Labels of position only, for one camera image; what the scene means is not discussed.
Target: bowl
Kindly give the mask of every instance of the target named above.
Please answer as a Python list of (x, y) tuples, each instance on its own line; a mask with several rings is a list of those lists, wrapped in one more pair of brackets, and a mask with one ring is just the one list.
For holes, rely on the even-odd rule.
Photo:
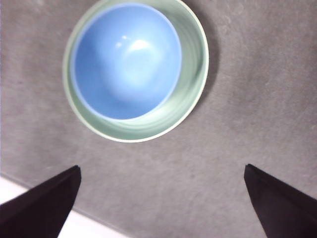
[(85, 24), (70, 56), (78, 98), (104, 119), (134, 119), (164, 103), (181, 69), (175, 28), (155, 8), (122, 3)]
[[(152, 104), (135, 115), (127, 114), (124, 117), (118, 117), (118, 115), (106, 113), (104, 115), (100, 112), (98, 114), (92, 110), (92, 107), (87, 106), (87, 102), (81, 98), (82, 95), (78, 93), (78, 87), (72, 79), (74, 73), (72, 59), (73, 52), (76, 52), (76, 43), (88, 29), (89, 23), (107, 10), (115, 9), (122, 4), (144, 4), (151, 10), (156, 9), (168, 19), (164, 22), (172, 24), (180, 41), (181, 69), (176, 85), (167, 87), (168, 90), (165, 90), (165, 93), (157, 100), (157, 105)], [(82, 16), (68, 40), (63, 60), (63, 83), (72, 109), (88, 128), (114, 141), (141, 142), (167, 133), (187, 117), (203, 91), (208, 65), (209, 51), (204, 30), (196, 15), (182, 1), (101, 0)]]

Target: gray carpet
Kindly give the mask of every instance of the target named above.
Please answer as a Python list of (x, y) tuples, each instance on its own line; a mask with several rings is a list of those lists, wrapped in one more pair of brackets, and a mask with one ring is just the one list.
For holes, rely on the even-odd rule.
[(63, 51), (94, 2), (2, 0), (2, 175), (31, 187), (78, 164), (75, 209), (133, 238), (264, 238), (246, 163), (317, 198), (316, 0), (187, 0), (206, 88), (180, 126), (137, 144), (94, 134), (66, 101)]

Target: white floor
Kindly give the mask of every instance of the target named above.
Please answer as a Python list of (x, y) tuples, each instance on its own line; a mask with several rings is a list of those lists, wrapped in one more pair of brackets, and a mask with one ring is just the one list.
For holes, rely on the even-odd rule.
[[(0, 177), (0, 204), (24, 193), (27, 189)], [(71, 211), (58, 238), (127, 238), (126, 236)]]

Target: green bowl exterior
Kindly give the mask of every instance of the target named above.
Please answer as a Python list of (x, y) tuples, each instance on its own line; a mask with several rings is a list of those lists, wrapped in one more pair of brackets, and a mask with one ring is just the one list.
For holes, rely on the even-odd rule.
[[(70, 80), (69, 60), (73, 43), (95, 14), (113, 5), (139, 2), (162, 12), (173, 24), (182, 47), (182, 69), (168, 100), (135, 119), (106, 120), (91, 113), (77, 97)], [(180, 0), (101, 0), (75, 26), (63, 60), (63, 82), (68, 101), (79, 119), (95, 133), (120, 142), (141, 142), (159, 137), (179, 125), (197, 104), (206, 83), (209, 50), (204, 30), (192, 10)]]

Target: bowl rim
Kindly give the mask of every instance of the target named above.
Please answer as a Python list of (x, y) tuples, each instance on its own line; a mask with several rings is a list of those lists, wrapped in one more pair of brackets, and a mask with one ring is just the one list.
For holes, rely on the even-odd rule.
[[(75, 61), (76, 61), (76, 57), (78, 55), (78, 49), (79, 49), (79, 46), (81, 44), (82, 39), (84, 38), (85, 34), (90, 29), (90, 27), (93, 24), (95, 24), (100, 17), (110, 13), (111, 11), (115, 11), (119, 8), (131, 7), (131, 6), (146, 8), (146, 9), (150, 10), (151, 12), (153, 12), (154, 14), (158, 15), (161, 19), (163, 19), (167, 23), (167, 25), (169, 26), (169, 29), (171, 30), (171, 32), (173, 34), (175, 41), (177, 42), (176, 51), (178, 51), (177, 57), (179, 58), (180, 64), (177, 66), (177, 76), (174, 78), (173, 85), (169, 88), (167, 94), (164, 96), (164, 98), (161, 99), (161, 101), (156, 106), (154, 106), (149, 111), (147, 111), (144, 114), (141, 114), (139, 116), (136, 116), (133, 118), (119, 119), (119, 118), (112, 118), (112, 117), (106, 116), (106, 115), (98, 112), (92, 105), (90, 105), (87, 102), (86, 98), (83, 96), (83, 94), (81, 93), (81, 91), (79, 89), (78, 80), (76, 79)], [(170, 96), (172, 95), (172, 93), (174, 92), (174, 90), (176, 88), (176, 85), (178, 83), (178, 79), (179, 79), (179, 76), (181, 73), (181, 66), (182, 66), (182, 48), (181, 48), (179, 36), (175, 30), (175, 27), (170, 22), (170, 20), (163, 13), (161, 13), (159, 10), (155, 9), (152, 6), (149, 6), (149, 5), (146, 5), (143, 3), (138, 3), (138, 2), (124, 2), (124, 3), (116, 4), (116, 5), (111, 6), (109, 8), (102, 9), (101, 11), (97, 12), (96, 14), (91, 15), (90, 18), (88, 19), (88, 21), (86, 21), (84, 25), (81, 25), (81, 28), (77, 32), (77, 35), (74, 38), (74, 41), (72, 43), (73, 44), (72, 44), (72, 48), (70, 50), (69, 61), (68, 61), (69, 62), (68, 67), (70, 68), (69, 69), (70, 70), (70, 75), (69, 75), (70, 81), (72, 82), (72, 85), (74, 87), (74, 90), (77, 94), (78, 99), (81, 101), (81, 103), (83, 105), (85, 105), (85, 107), (88, 110), (90, 110), (90, 112), (92, 114), (96, 115), (97, 117), (100, 117), (100, 118), (105, 119), (105, 120), (121, 121), (121, 122), (126, 122), (126, 121), (130, 121), (130, 120), (140, 119), (140, 118), (146, 117), (148, 114), (152, 113), (155, 109), (159, 108), (162, 104), (164, 104), (170, 98)]]
[(87, 22), (87, 20), (89, 20), (91, 18), (91, 16), (94, 16), (93, 13), (95, 13), (99, 8), (101, 8), (103, 6), (103, 4), (105, 2), (107, 2), (108, 0), (100, 0), (98, 2), (96, 2), (94, 5), (92, 5), (79, 19), (79, 21), (76, 23), (73, 31), (71, 32), (68, 40), (67, 40), (67, 44), (66, 44), (66, 48), (64, 51), (64, 55), (63, 55), (63, 63), (62, 63), (62, 80), (63, 80), (63, 85), (64, 85), (64, 90), (66, 93), (66, 97), (68, 100), (68, 103), (70, 104), (72, 110), (75, 112), (75, 114), (77, 115), (77, 117), (80, 119), (80, 121), (86, 126), (88, 127), (91, 131), (93, 131), (94, 133), (107, 138), (109, 140), (112, 141), (116, 141), (116, 142), (125, 142), (125, 143), (135, 143), (135, 142), (144, 142), (144, 141), (148, 141), (148, 140), (152, 140), (155, 138), (158, 138), (168, 132), (170, 132), (171, 130), (173, 130), (174, 128), (176, 128), (179, 124), (181, 124), (184, 119), (190, 114), (190, 112), (194, 109), (194, 107), (196, 106), (196, 104), (198, 103), (202, 93), (203, 93), (203, 89), (205, 87), (206, 81), (207, 81), (207, 77), (208, 77), (208, 71), (209, 71), (209, 47), (208, 47), (208, 41), (207, 41), (207, 37), (205, 34), (205, 31), (203, 29), (203, 26), (201, 25), (198, 17), (195, 15), (195, 13), (192, 11), (192, 9), (186, 4), (184, 3), (182, 0), (174, 0), (175, 2), (178, 2), (179, 4), (181, 4), (189, 13), (190, 15), (193, 17), (195, 23), (197, 24), (202, 40), (203, 40), (203, 44), (204, 44), (204, 50), (205, 50), (205, 61), (206, 61), (206, 66), (204, 68), (204, 72), (203, 72), (203, 80), (200, 86), (200, 89), (195, 97), (195, 99), (192, 101), (191, 106), (188, 108), (188, 110), (186, 111), (186, 113), (184, 113), (179, 120), (177, 120), (173, 125), (171, 125), (169, 128), (161, 131), (160, 133), (156, 133), (154, 135), (148, 136), (148, 137), (144, 137), (144, 138), (140, 138), (140, 139), (121, 139), (121, 138), (117, 138), (117, 137), (113, 137), (110, 135), (107, 135), (103, 132), (100, 132), (99, 130), (97, 130), (96, 128), (94, 128), (89, 122), (86, 121), (86, 119), (81, 115), (81, 113), (78, 111), (76, 105), (73, 102), (71, 93), (70, 93), (70, 89), (69, 89), (69, 85), (68, 85), (68, 63), (69, 63), (69, 57), (71, 55), (71, 51), (72, 51), (72, 46), (73, 43), (76, 40), (77, 34), (80, 32), (81, 28), (84, 26), (84, 24)]

